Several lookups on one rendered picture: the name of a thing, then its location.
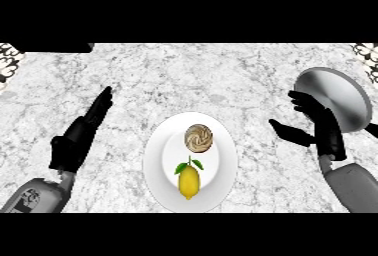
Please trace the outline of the white oval plate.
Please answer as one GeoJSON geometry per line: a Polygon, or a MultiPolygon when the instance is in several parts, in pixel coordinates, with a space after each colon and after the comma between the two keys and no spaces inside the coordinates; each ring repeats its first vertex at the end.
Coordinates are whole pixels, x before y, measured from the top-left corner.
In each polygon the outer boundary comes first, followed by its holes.
{"type": "Polygon", "coordinates": [[[157,126],[146,144],[150,193],[172,212],[211,210],[230,192],[237,167],[231,136],[208,115],[185,112],[157,126]]]}

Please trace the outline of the black appliance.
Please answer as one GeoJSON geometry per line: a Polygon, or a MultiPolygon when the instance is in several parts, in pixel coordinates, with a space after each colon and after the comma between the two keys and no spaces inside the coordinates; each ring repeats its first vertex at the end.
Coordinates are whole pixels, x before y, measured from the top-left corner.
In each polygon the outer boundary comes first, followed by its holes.
{"type": "Polygon", "coordinates": [[[20,52],[89,53],[92,43],[10,43],[20,52]]]}

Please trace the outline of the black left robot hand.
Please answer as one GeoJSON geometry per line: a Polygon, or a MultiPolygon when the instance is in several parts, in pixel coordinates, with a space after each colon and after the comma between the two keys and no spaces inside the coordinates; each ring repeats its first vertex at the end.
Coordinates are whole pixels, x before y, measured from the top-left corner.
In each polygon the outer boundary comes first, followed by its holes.
{"type": "Polygon", "coordinates": [[[63,135],[51,138],[50,169],[72,173],[78,171],[110,106],[112,88],[106,87],[95,97],[85,115],[76,117],[63,135]]]}

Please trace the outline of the yellow lemon with leaves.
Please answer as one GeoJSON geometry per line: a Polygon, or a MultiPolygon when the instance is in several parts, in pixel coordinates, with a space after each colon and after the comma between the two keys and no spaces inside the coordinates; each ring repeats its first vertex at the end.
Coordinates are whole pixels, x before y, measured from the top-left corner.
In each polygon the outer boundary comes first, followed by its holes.
{"type": "Polygon", "coordinates": [[[200,189],[199,170],[203,169],[202,163],[197,159],[187,157],[187,161],[181,162],[174,170],[178,176],[177,188],[183,197],[190,200],[200,189]]]}

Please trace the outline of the brown swirl cupcake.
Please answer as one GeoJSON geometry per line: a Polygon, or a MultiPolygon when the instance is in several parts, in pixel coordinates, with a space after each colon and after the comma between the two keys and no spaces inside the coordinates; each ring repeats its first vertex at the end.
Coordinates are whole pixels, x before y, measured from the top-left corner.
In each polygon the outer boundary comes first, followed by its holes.
{"type": "Polygon", "coordinates": [[[203,153],[212,145],[212,132],[202,124],[193,124],[184,132],[184,145],[193,153],[203,153]]]}

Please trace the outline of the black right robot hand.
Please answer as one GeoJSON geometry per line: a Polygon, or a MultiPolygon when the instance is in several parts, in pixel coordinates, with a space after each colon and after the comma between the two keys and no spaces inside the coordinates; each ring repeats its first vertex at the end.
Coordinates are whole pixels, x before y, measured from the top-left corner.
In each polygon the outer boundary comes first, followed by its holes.
{"type": "Polygon", "coordinates": [[[318,156],[327,155],[332,161],[345,160],[343,139],[332,110],[307,93],[289,91],[287,96],[292,98],[293,110],[305,114],[314,124],[314,134],[270,119],[277,137],[304,147],[314,144],[318,156]]]}

